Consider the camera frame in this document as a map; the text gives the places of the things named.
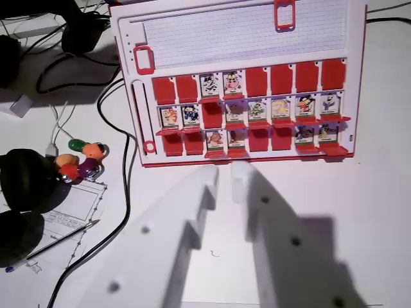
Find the black cord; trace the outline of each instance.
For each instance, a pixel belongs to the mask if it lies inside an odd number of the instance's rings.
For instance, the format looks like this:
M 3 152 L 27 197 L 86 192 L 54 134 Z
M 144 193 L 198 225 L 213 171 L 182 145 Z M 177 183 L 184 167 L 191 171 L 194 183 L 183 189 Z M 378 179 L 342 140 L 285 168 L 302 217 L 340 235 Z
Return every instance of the black cord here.
M 103 86 L 106 86 L 106 85 L 110 85 L 110 83 L 113 82 L 113 80 L 116 78 L 117 74 L 118 74 L 118 73 L 120 72 L 120 70 L 121 70 L 120 66 L 119 66 L 118 64 L 116 64 L 117 68 L 116 68 L 116 70 L 114 71 L 114 74 L 112 75 L 112 77 L 110 78 L 110 80 L 109 80 L 109 81 L 106 81 L 106 82 L 101 82 L 101 83 L 72 82 L 72 83 L 64 83 L 64 84 L 62 84 L 62 85 L 57 85 L 57 86 L 52 87 L 52 88 L 49 88 L 49 89 L 47 89 L 47 90 L 41 90 L 41 89 L 40 89 L 41 83 L 42 83 L 42 81 L 43 81 L 43 77 L 46 75 L 46 73 L 47 73 L 48 71 L 50 71 L 52 68 L 54 68 L 54 67 L 55 67 L 56 65 L 58 65 L 59 63 L 61 63 L 61 62 L 63 62 L 63 61 L 66 61 L 66 60 L 68 60 L 68 59 L 74 58 L 74 57 L 75 57 L 74 55 L 68 54 L 68 55 L 63 56 L 62 58 L 59 58 L 58 60 L 52 62 L 51 64 L 49 64 L 49 65 L 45 68 L 45 70 L 43 71 L 43 73 L 39 76 L 39 78 L 38 78 L 38 80 L 37 80 L 37 82 L 36 82 L 36 90 L 37 90 L 37 92 L 38 92 L 39 94 L 46 94 L 46 93 L 53 92 L 53 91 L 56 91 L 56 90 L 59 90 L 59 89 L 63 89 L 63 88 L 67 88 L 67 87 L 74 87 L 74 86 L 77 86 L 77 85 L 78 85 L 78 86 L 82 86 L 82 87 L 103 87 Z M 94 60 L 93 62 L 96 62 L 96 63 L 99 63 L 99 64 L 104 63 L 104 62 L 95 61 L 95 60 Z
M 45 40 L 46 38 L 52 36 L 54 33 L 57 33 L 58 31 L 60 31 L 62 28 L 64 28 L 66 26 L 66 24 L 62 24 L 61 26 L 55 28 L 52 32 L 50 32 L 49 34 L 43 36 L 42 38 L 40 38 L 38 41 L 36 41 L 33 45 L 31 45 L 27 50 L 24 51 L 24 53 L 21 54 L 21 60 L 28 55 L 28 53 L 39 43 L 41 43 L 43 40 Z
M 88 60 L 90 60 L 91 62 L 94 62 L 94 63 L 97 63 L 97 64 L 102 64 L 102 65 L 107 65 L 107 66 L 118 66 L 118 65 L 119 65 L 119 63 L 107 63 L 107 62 L 97 61 L 97 60 L 95 60 L 95 59 L 89 58 L 89 57 L 86 56 L 86 55 L 81 55 L 80 57 L 85 58 L 85 59 L 88 59 Z
M 98 252 L 98 250 L 106 243 L 109 243 L 111 240 L 113 240 L 113 238 L 115 238 L 120 231 L 124 228 L 124 226 L 127 224 L 128 219 L 130 218 L 130 211 L 131 211 L 131 204 L 130 204 L 130 179 L 131 179 L 131 170 L 132 170 L 132 164 L 134 163 L 134 159 L 136 157 L 137 154 L 137 143 L 136 146 L 134 148 L 134 152 L 133 152 L 133 156 L 132 156 L 132 160 L 130 163 L 130 168 L 128 170 L 128 175 L 127 175 L 127 171 L 126 171 L 126 164 L 127 164 L 127 152 L 128 152 L 128 146 L 130 144 L 130 139 L 133 139 L 134 141 L 136 141 L 136 138 L 118 128 L 117 126 L 114 126 L 110 121 L 107 120 L 107 118 L 104 116 L 103 112 L 101 111 L 101 104 L 103 103 L 103 101 L 108 98 L 112 92 L 114 92 L 115 90 L 119 89 L 120 87 L 118 87 L 117 89 L 114 89 L 111 93 L 108 93 L 107 96 L 104 97 L 104 95 L 106 95 L 106 93 L 113 88 L 113 86 L 115 86 L 116 84 L 118 84 L 119 82 L 122 82 L 123 79 L 119 79 L 116 80 L 115 82 L 113 82 L 110 86 L 108 86 L 103 93 L 101 93 L 100 97 L 97 100 L 97 111 L 99 113 L 99 115 L 101 116 L 101 118 L 103 119 L 103 121 L 105 121 L 110 127 L 112 127 L 113 129 L 115 129 L 117 132 L 122 133 L 126 136 L 126 143 L 125 143 L 125 148 L 124 148 L 124 153 L 123 153 L 123 166 L 122 166 L 122 170 L 123 170 L 123 185 L 124 185 L 124 192 L 125 192 L 125 197 L 126 197 L 126 213 L 125 216 L 123 218 L 123 220 L 121 221 L 121 223 L 104 239 L 102 240 L 100 243 L 98 243 L 96 246 L 94 246 L 93 248 L 91 248 L 85 255 L 83 255 L 81 258 L 79 258 L 76 262 L 74 262 L 72 265 L 70 265 L 64 272 L 63 274 L 60 276 L 55 289 L 53 291 L 53 294 L 51 295 L 49 304 L 48 304 L 48 308 L 52 308 L 58 291 L 60 290 L 64 280 L 74 271 L 76 270 L 78 267 L 80 267 L 84 262 L 87 262 L 88 260 L 90 260 L 92 257 L 94 257 Z
M 405 22 L 406 24 L 411 25 L 411 19 L 403 18 L 403 17 L 372 18 L 372 19 L 367 19 L 367 24 L 372 24 L 374 22 L 381 22 L 381 21 L 401 21 L 401 22 Z

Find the grid paper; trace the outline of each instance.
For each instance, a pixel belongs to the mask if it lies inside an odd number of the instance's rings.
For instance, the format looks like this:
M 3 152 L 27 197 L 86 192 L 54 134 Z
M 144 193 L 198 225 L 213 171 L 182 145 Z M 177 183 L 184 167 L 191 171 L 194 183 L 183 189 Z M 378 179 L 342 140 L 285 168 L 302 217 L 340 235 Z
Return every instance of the grid paper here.
M 279 9 L 279 24 L 292 17 Z M 274 5 L 230 8 L 144 22 L 158 69 L 345 47 L 347 0 L 298 0 L 295 29 L 276 32 Z

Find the character card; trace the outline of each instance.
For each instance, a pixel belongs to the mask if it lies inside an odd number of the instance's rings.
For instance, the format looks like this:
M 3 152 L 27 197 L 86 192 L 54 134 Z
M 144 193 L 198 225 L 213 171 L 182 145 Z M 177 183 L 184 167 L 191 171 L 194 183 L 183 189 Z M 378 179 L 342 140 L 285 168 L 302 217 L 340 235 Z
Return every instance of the character card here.
M 267 101 L 260 99 L 249 101 L 249 121 L 267 120 Z
M 200 115 L 198 114 L 198 105 L 185 105 L 181 107 L 182 122 L 187 126 L 200 126 Z
M 309 94 L 306 96 L 299 96 L 296 99 L 295 116 L 296 117 L 310 117 L 314 116 L 315 95 Z
M 227 131 L 227 137 L 229 149 L 245 147 L 245 134 L 243 130 L 229 130 Z
M 160 113 L 163 128 L 179 127 L 179 122 L 177 121 L 177 107 L 160 108 Z
M 240 101 L 226 103 L 225 118 L 227 120 L 227 123 L 244 122 L 243 103 Z
M 222 150 L 223 146 L 223 131 L 215 130 L 211 132 L 206 132 L 205 137 L 207 138 L 207 149 L 208 150 Z
M 200 75 L 201 96 L 210 98 L 218 96 L 218 78 L 213 74 Z
M 241 86 L 242 75 L 237 71 L 223 73 L 224 80 L 224 94 L 235 95 L 243 94 L 243 88 Z
M 320 114 L 339 114 L 340 113 L 341 96 L 338 96 L 336 92 L 321 94 Z
M 295 144 L 314 143 L 314 128 L 311 126 L 297 126 L 298 132 L 295 134 Z
M 271 102 L 271 118 L 286 119 L 290 117 L 291 96 L 281 99 L 273 99 Z
M 338 141 L 338 125 L 336 123 L 326 123 L 320 126 L 319 143 L 329 143 Z

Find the pen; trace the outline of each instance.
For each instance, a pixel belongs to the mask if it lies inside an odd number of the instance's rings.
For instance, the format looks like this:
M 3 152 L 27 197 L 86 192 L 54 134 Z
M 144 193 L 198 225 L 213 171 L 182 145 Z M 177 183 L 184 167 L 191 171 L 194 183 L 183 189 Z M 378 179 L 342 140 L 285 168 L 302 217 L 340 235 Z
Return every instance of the pen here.
M 31 259 L 34 259 L 34 258 L 42 255 L 43 253 L 47 252 L 48 250 L 52 249 L 53 247 L 63 243 L 66 239 L 69 239 L 70 237 L 72 237 L 72 236 L 74 236 L 74 235 L 76 235 L 80 232 L 86 231 L 88 228 L 91 228 L 92 226 L 97 224 L 99 221 L 100 221 L 100 219 L 93 220 L 93 221 L 89 222 L 88 224 L 86 224 L 86 225 L 84 225 L 80 228 L 77 228 L 76 230 L 74 230 L 74 231 L 68 233 L 67 235 L 61 237 L 60 239 L 57 239 L 56 241 L 48 244 L 47 246 L 45 246 L 45 247 L 41 248 L 40 250 L 36 251 L 35 253 L 32 253 L 31 255 L 29 255 L 24 260 L 15 263 L 13 266 L 7 267 L 6 268 L 6 273 L 11 273 L 11 272 L 15 271 L 17 268 L 19 268 L 20 266 L 26 264 Z

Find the white desk surface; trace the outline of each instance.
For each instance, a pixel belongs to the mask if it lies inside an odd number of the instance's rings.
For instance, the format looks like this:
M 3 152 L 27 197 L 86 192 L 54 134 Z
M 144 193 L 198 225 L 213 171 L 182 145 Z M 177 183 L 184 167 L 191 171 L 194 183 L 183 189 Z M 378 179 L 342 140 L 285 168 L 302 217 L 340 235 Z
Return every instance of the white desk surface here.
M 375 13 L 369 17 L 381 16 L 409 18 L 411 6 Z M 411 142 L 407 139 L 411 115 L 410 37 L 411 28 L 399 22 L 367 26 L 354 158 L 337 163 L 323 160 L 254 163 L 298 214 L 332 219 L 335 257 L 347 266 L 362 298 L 367 304 L 382 304 L 392 308 L 408 308 L 411 302 L 411 246 L 408 238 L 411 234 Z M 108 30 L 103 34 L 99 48 L 113 42 Z M 33 92 L 39 72 L 54 60 L 52 56 L 56 53 L 50 51 L 40 56 L 29 56 L 24 61 L 21 74 L 31 77 L 25 85 L 27 91 Z M 107 55 L 98 58 L 112 60 Z M 68 66 L 62 65 L 55 74 L 71 81 L 79 78 L 78 72 L 83 71 L 82 65 L 94 64 L 72 64 L 71 71 L 68 71 Z M 99 65 L 94 67 L 95 75 L 105 69 Z M 49 85 L 60 83 L 57 77 L 51 77 Z M 81 78 L 96 81 L 99 76 Z M 95 89 L 71 89 L 45 96 L 34 95 L 32 98 L 36 106 L 23 119 L 0 114 L 1 153 L 13 148 L 32 148 L 43 153 L 54 124 L 46 102 L 61 105 L 66 99 L 79 104 L 66 130 L 85 141 L 102 142 L 110 146 L 110 155 L 104 161 L 106 171 L 100 178 L 109 188 L 103 200 L 105 211 L 101 223 L 89 231 L 90 243 L 97 243 L 104 238 L 122 220 L 125 212 L 121 181 L 125 138 L 100 119 L 95 104 L 97 95 Z M 124 89 L 118 90 L 104 102 L 103 111 L 114 124 L 133 132 Z M 61 153 L 70 153 L 67 141 L 61 133 L 57 141 Z M 132 218 L 196 168 L 144 169 L 137 158 L 131 189 Z M 230 165 L 219 168 L 217 210 L 210 212 L 207 217 L 202 250 L 193 252 L 183 300 L 247 304 L 235 305 L 236 308 L 253 307 L 253 304 L 258 303 L 258 292 L 252 248 L 243 239 L 240 209 L 231 201 Z M 75 307 L 111 247 L 104 249 L 64 282 L 55 303 L 56 308 Z M 219 257 L 213 257 L 211 250 Z M 38 302 L 48 301 L 52 289 L 45 289 L 42 285 L 25 290 L 26 296 L 19 296 L 22 290 L 19 290 L 18 285 L 9 283 L 11 275 L 14 274 L 6 275 L 0 271 L 0 298 L 2 302 L 8 303 L 3 307 L 36 308 Z M 50 277 L 50 280 L 57 281 L 57 278 Z M 186 304 L 186 307 L 226 308 L 234 305 Z

